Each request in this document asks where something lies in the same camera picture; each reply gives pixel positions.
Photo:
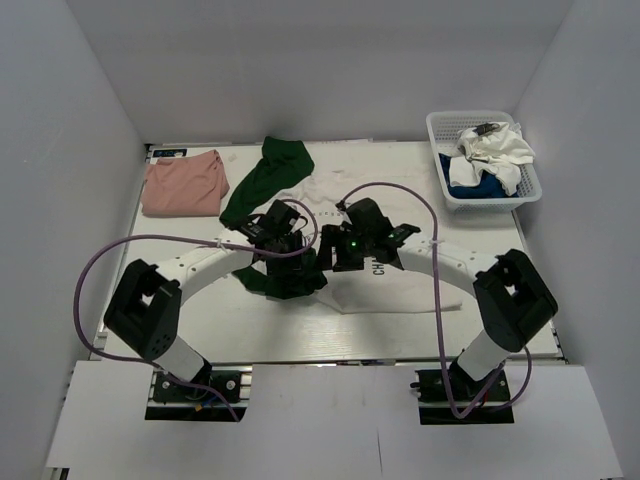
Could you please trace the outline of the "white and green t shirt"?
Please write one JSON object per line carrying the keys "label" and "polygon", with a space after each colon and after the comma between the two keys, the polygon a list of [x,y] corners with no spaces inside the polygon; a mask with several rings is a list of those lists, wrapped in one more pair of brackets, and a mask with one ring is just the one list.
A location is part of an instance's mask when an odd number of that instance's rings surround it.
{"label": "white and green t shirt", "polygon": [[[248,216],[269,201],[294,198],[308,206],[320,228],[338,224],[333,204],[348,185],[362,183],[362,176],[342,170],[316,174],[315,163],[303,142],[267,136],[262,158],[234,189],[220,221],[228,225]],[[256,295],[279,301],[310,297],[340,314],[430,313],[434,299],[426,289],[429,280],[416,273],[403,274],[367,260],[361,273],[335,273],[315,267],[316,248],[293,259],[300,269],[277,275],[268,266],[250,266],[233,273],[244,288]]]}

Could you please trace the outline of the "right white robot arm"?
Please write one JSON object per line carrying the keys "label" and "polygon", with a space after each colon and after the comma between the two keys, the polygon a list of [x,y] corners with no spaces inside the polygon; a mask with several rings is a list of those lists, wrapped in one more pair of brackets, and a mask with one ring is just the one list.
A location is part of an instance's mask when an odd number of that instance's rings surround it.
{"label": "right white robot arm", "polygon": [[441,376],[444,392],[456,400],[484,391],[499,365],[524,350],[559,310],[532,261],[520,250],[492,256],[439,241],[417,226],[393,225],[370,198],[339,208],[343,222],[321,229],[319,269],[358,271],[372,259],[428,275],[436,285],[452,285],[476,300],[482,330]]}

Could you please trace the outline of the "blue t shirt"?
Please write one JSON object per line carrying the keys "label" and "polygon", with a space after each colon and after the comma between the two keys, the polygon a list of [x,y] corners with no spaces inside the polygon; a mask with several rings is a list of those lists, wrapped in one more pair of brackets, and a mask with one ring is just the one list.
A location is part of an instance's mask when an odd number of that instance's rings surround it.
{"label": "blue t shirt", "polygon": [[507,195],[499,180],[491,174],[483,173],[480,183],[477,186],[454,186],[450,181],[449,170],[451,157],[440,154],[440,165],[444,174],[447,190],[451,196],[458,199],[484,199],[484,198],[506,198]]}

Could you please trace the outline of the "plain white t shirt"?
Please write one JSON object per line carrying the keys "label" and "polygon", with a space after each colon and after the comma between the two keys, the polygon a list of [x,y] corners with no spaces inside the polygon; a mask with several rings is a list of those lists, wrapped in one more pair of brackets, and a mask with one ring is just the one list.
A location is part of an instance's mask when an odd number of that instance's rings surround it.
{"label": "plain white t shirt", "polygon": [[520,130],[508,122],[485,122],[460,130],[451,155],[450,181],[454,186],[477,186],[483,173],[494,175],[506,198],[516,197],[522,167],[535,159]]}

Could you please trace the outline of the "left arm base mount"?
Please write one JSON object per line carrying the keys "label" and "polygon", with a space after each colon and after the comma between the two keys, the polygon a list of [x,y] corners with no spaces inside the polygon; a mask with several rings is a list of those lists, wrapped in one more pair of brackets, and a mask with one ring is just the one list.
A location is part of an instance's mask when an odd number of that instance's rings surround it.
{"label": "left arm base mount", "polygon": [[145,419],[236,423],[249,405],[252,383],[250,367],[221,367],[205,376],[202,388],[177,384],[165,372],[156,371],[151,380]]}

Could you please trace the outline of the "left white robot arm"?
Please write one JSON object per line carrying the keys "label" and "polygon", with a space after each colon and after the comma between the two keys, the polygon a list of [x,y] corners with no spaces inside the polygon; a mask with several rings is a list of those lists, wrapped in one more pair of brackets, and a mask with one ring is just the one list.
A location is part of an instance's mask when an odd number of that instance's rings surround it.
{"label": "left white robot arm", "polygon": [[211,363],[178,335],[181,307],[217,280],[258,261],[296,260],[306,247],[294,226],[303,215],[290,201],[231,224],[197,248],[168,260],[131,262],[104,316],[105,326],[137,358],[177,379],[188,398],[211,387]]}

